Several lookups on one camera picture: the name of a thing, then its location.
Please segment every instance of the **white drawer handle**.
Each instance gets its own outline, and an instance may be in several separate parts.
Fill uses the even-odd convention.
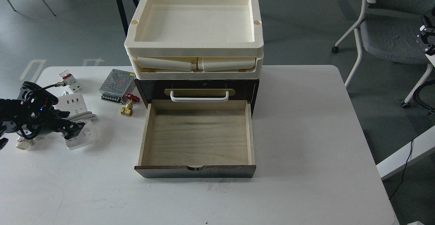
[[[176,103],[225,103],[228,101],[230,92],[226,92],[224,98],[176,98],[174,91],[171,91],[171,100]]]

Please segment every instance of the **white cable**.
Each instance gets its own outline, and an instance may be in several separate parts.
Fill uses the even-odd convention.
[[[97,115],[93,114],[90,111],[86,111],[86,112],[81,112],[77,115],[72,115],[70,117],[65,118],[66,120],[69,121],[79,121],[79,120],[85,120],[85,119],[93,119],[96,118]]]

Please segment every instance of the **tray handle hole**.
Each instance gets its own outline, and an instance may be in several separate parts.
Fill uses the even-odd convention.
[[[188,170],[191,170],[191,171],[200,171],[200,170],[202,170],[202,168],[203,168],[203,166],[195,166],[195,167],[188,166]]]

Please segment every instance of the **brass valve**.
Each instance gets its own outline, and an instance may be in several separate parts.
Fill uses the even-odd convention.
[[[121,109],[121,115],[132,116],[133,114],[133,102],[130,100],[125,107]]]

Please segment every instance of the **electrical socket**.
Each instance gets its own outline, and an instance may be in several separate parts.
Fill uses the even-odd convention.
[[[55,108],[62,111],[69,111],[70,116],[86,112],[86,104],[81,93],[72,93],[58,97],[59,103]],[[64,139],[65,145],[69,150],[81,148],[83,146],[94,143],[97,140],[95,128],[90,120],[81,120],[77,122],[85,122],[82,131],[76,137],[69,140]]]

